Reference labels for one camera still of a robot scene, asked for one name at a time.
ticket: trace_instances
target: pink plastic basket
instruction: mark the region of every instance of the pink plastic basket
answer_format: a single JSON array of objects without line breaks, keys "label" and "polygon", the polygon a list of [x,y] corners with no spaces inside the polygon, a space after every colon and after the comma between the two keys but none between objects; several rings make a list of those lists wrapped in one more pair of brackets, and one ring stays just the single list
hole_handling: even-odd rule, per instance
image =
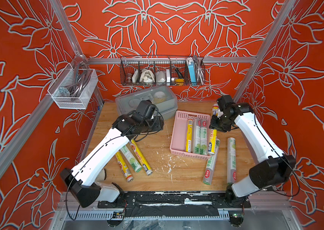
[{"label": "pink plastic basket", "polygon": [[187,120],[195,118],[204,118],[207,119],[207,123],[210,124],[210,115],[204,113],[193,113],[187,111],[176,111],[175,123],[173,124],[172,140],[170,145],[170,150],[172,154],[180,156],[188,156],[192,158],[204,159],[207,160],[210,156],[200,155],[185,152],[186,145],[186,132],[187,132]]}]

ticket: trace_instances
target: red floral wallpaper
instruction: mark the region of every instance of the red floral wallpaper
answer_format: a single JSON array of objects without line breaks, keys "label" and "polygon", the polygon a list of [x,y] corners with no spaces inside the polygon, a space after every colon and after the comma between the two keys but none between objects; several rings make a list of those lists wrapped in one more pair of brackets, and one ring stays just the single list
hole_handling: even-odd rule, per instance
[{"label": "red floral wallpaper", "polygon": [[[282,1],[77,1],[62,0],[87,57],[198,55],[250,57],[260,48]],[[206,65],[202,86],[172,87],[179,100],[234,95],[250,64]],[[118,65],[96,67],[106,100],[143,87],[122,86]]]},{"label": "red floral wallpaper", "polygon": [[98,112],[53,103],[0,180],[0,229],[48,229],[66,186],[59,172],[80,158]]},{"label": "red floral wallpaper", "polygon": [[[74,53],[48,0],[0,1],[0,154]],[[81,156],[98,112],[45,114],[0,180],[0,229],[48,228],[65,190],[58,172]]]},{"label": "red floral wallpaper", "polygon": [[47,0],[0,1],[0,153],[73,57]]},{"label": "red floral wallpaper", "polygon": [[306,229],[324,229],[324,0],[297,1],[242,100],[268,134],[296,157],[279,189]]}]

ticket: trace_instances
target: wooden surface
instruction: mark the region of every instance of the wooden surface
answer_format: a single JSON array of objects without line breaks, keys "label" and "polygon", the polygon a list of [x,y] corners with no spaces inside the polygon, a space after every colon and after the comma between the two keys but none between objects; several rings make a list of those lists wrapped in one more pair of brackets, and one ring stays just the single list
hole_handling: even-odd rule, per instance
[{"label": "wooden surface", "polygon": [[[206,113],[212,112],[213,102],[178,102],[178,110]],[[112,123],[118,117],[116,103],[106,102],[98,120],[87,154],[94,149],[107,134]],[[147,176],[141,170],[136,173],[128,167],[134,177],[132,182],[126,182],[118,163],[113,157],[105,166],[107,179],[105,182],[115,182],[125,191],[224,191],[227,186],[227,138],[236,139],[237,179],[241,180],[253,167],[249,149],[239,129],[231,132],[218,132],[221,140],[212,185],[202,182],[206,160],[172,155],[170,152],[174,117],[164,121],[164,129],[157,134],[147,136],[138,142],[138,146],[153,169],[153,174]]]}]

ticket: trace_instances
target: white wire basket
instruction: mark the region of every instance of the white wire basket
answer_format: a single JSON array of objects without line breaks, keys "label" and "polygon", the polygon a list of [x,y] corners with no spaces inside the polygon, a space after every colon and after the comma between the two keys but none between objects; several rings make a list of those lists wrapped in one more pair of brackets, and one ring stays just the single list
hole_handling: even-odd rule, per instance
[{"label": "white wire basket", "polygon": [[86,109],[88,106],[89,100],[93,94],[93,91],[98,83],[97,74],[95,69],[89,69],[92,71],[91,77],[87,85],[82,90],[79,97],[63,97],[61,96],[60,88],[61,87],[68,87],[73,85],[74,83],[74,70],[71,68],[69,69],[68,74],[62,80],[62,82],[56,82],[58,80],[55,79],[54,82],[49,86],[48,93],[51,95],[54,102],[57,104],[59,108],[72,108],[72,109]]}]

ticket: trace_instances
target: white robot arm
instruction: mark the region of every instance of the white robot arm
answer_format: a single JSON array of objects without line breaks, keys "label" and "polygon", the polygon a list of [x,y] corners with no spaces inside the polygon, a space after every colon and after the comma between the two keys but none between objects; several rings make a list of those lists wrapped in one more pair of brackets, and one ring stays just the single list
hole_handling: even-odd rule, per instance
[{"label": "white robot arm", "polygon": [[292,155],[284,152],[271,140],[257,122],[255,114],[247,103],[234,103],[230,95],[217,100],[220,113],[212,116],[210,127],[227,132],[232,125],[238,126],[256,163],[243,180],[229,185],[226,202],[240,201],[262,188],[286,182],[295,166]]},{"label": "white robot arm", "polygon": [[149,100],[141,101],[137,109],[119,116],[104,139],[92,152],[71,170],[65,168],[60,176],[67,185],[67,191],[85,208],[96,200],[113,202],[119,188],[113,184],[96,185],[95,179],[115,153],[129,140],[141,133],[163,129],[163,117],[154,116],[158,108]]}]

